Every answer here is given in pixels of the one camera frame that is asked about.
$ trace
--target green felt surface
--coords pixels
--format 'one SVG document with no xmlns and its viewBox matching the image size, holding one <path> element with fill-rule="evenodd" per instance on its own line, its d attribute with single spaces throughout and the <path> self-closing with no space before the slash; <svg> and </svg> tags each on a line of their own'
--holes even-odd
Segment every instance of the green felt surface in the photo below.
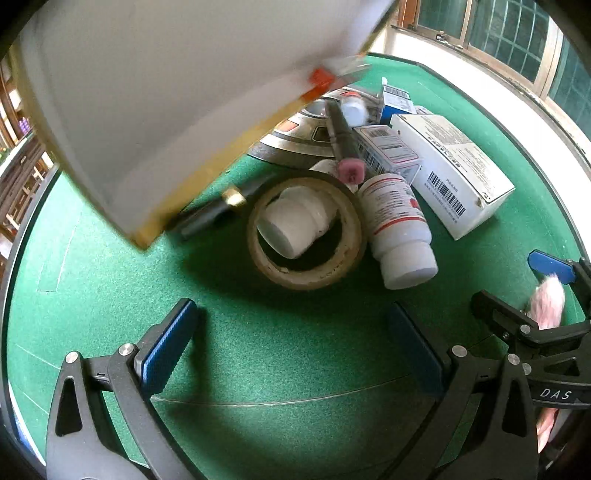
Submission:
<svg viewBox="0 0 591 480">
<path fill-rule="evenodd" d="M 298 293 L 253 272 L 244 219 L 182 247 L 162 236 L 139 252 L 62 175 L 25 249 L 8 327 L 9 378 L 42 453 L 64 355 L 106 355 L 137 341 L 180 297 L 195 299 L 207 319 L 152 401 L 210 478 L 374 478 L 430 405 L 388 338 L 385 312 L 394 300 L 449 343 L 502 354 L 471 316 L 471 295 L 486 288 L 523 306 L 537 284 L 526 262 L 532 249 L 578 258 L 568 224 L 527 160 L 470 102 L 417 66 L 370 61 L 361 85 L 377 89 L 386 76 L 446 116 L 511 179 L 516 190 L 495 216 L 454 241 L 419 198 L 440 268 L 434 279 L 388 291 L 368 249 L 340 283 Z M 244 156 L 197 201 L 269 170 L 282 167 Z M 582 318 L 570 290 L 565 317 Z M 108 402 L 129 454 L 143 461 Z"/>
</svg>

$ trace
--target pink marker end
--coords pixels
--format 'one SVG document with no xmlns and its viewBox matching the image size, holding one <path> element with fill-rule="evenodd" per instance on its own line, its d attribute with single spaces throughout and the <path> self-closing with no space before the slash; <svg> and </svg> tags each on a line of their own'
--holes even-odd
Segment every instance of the pink marker end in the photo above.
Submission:
<svg viewBox="0 0 591 480">
<path fill-rule="evenodd" d="M 365 162 L 358 158 L 344 158 L 337 168 L 339 180 L 343 183 L 358 185 L 365 179 Z"/>
</svg>

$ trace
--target tape roll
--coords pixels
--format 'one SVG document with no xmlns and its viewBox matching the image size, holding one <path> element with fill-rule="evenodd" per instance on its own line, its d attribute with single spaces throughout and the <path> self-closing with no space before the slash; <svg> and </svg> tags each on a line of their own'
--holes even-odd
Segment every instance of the tape roll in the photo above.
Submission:
<svg viewBox="0 0 591 480">
<path fill-rule="evenodd" d="M 280 267 L 264 252 L 256 228 L 265 207 L 289 187 L 307 186 L 326 192 L 338 208 L 341 238 L 331 258 L 310 270 L 295 271 Z M 331 285 L 357 266 L 367 246 L 361 205 L 339 180 L 322 172 L 305 170 L 280 174 L 266 182 L 249 199 L 246 242 L 256 269 L 273 283 L 292 290 L 315 290 Z"/>
</svg>

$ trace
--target barcode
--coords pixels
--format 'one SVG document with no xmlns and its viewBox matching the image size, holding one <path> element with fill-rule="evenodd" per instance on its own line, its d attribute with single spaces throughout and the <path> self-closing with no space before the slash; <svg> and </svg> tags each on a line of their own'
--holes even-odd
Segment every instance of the barcode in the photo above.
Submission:
<svg viewBox="0 0 591 480">
<path fill-rule="evenodd" d="M 368 128 L 365 132 L 371 138 L 389 137 L 390 136 L 389 130 L 390 130 L 389 128 Z"/>
<path fill-rule="evenodd" d="M 406 98 L 406 100 L 410 100 L 410 95 L 407 94 L 403 90 L 398 90 L 397 88 L 391 87 L 390 85 L 382 85 L 384 87 L 384 92 L 392 93 L 392 95 L 398 95 L 399 97 Z"/>
<path fill-rule="evenodd" d="M 380 164 L 378 159 L 375 158 L 362 144 L 359 144 L 359 154 L 363 157 L 367 166 L 376 172 L 377 175 L 386 173 L 386 169 Z"/>
<path fill-rule="evenodd" d="M 458 217 L 461 217 L 462 213 L 464 213 L 466 209 L 452 193 L 452 191 L 447 188 L 445 183 L 443 183 L 441 179 L 435 175 L 434 171 L 432 171 L 429 175 L 429 182 L 437 189 L 439 193 L 441 193 L 443 199 L 449 204 L 450 207 L 452 207 L 452 209 L 457 213 Z"/>
</svg>

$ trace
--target silver bolt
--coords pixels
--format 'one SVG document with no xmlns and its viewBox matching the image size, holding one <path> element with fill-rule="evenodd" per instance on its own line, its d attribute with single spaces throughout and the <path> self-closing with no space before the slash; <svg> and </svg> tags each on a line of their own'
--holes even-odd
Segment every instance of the silver bolt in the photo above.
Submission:
<svg viewBox="0 0 591 480">
<path fill-rule="evenodd" d="M 67 364 L 73 364 L 76 360 L 78 360 L 78 352 L 70 352 L 66 355 Z"/>
<path fill-rule="evenodd" d="M 507 355 L 507 360 L 509 360 L 511 365 L 519 365 L 519 357 L 514 353 Z"/>
<path fill-rule="evenodd" d="M 452 347 L 452 353 L 455 356 L 462 358 L 468 354 L 468 350 L 466 350 L 462 345 L 454 345 Z"/>
<path fill-rule="evenodd" d="M 128 356 L 134 351 L 135 345 L 133 343 L 124 343 L 119 347 L 119 354 L 122 356 Z"/>
</svg>

